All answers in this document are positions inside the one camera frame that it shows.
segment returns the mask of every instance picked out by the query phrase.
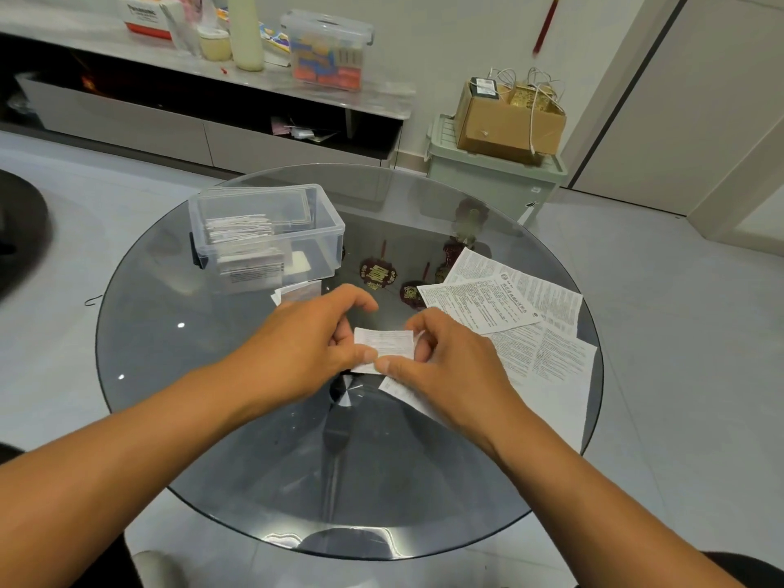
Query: plastic bottle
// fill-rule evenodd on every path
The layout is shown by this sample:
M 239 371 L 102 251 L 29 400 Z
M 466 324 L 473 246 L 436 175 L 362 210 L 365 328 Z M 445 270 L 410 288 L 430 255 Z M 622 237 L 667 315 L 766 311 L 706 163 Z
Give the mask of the plastic bottle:
M 231 53 L 237 68 L 250 72 L 264 69 L 264 47 L 256 14 L 256 0 L 228 0 Z

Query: small jar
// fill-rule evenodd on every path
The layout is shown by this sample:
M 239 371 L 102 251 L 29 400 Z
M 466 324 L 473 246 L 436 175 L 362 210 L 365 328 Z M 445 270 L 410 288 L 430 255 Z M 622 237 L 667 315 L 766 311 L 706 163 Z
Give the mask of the small jar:
M 198 39 L 201 53 L 211 62 L 227 62 L 231 59 L 231 39 L 228 31 L 199 27 Z

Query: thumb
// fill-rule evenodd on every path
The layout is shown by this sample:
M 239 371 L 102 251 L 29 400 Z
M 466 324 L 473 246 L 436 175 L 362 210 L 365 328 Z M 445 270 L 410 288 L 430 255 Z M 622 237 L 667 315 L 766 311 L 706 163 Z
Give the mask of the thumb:
M 376 369 L 381 373 L 417 390 L 422 389 L 429 367 L 431 365 L 418 363 L 404 356 L 382 356 L 376 361 Z
M 336 372 L 353 369 L 357 365 L 373 363 L 379 352 L 364 344 L 344 344 L 328 348 L 329 361 Z

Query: fingernail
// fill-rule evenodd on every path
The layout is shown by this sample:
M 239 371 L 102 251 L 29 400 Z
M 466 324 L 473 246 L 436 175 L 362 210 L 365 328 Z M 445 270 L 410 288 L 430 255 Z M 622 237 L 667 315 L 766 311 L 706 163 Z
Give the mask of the fingernail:
M 379 372 L 381 372 L 384 375 L 387 375 L 387 369 L 389 369 L 389 365 L 390 365 L 389 359 L 381 358 L 378 359 L 378 361 L 376 361 L 376 369 L 378 369 Z

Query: cabinet drawer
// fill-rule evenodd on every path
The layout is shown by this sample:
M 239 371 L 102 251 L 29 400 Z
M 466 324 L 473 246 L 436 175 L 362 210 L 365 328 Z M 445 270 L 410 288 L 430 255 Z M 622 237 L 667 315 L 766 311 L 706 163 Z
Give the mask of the cabinet drawer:
M 253 173 L 309 163 L 343 163 L 379 167 L 381 162 L 360 154 L 319 147 L 316 144 L 270 136 L 213 121 L 205 121 L 204 125 L 215 167 L 229 171 Z
M 212 165 L 200 119 L 17 77 L 47 130 Z

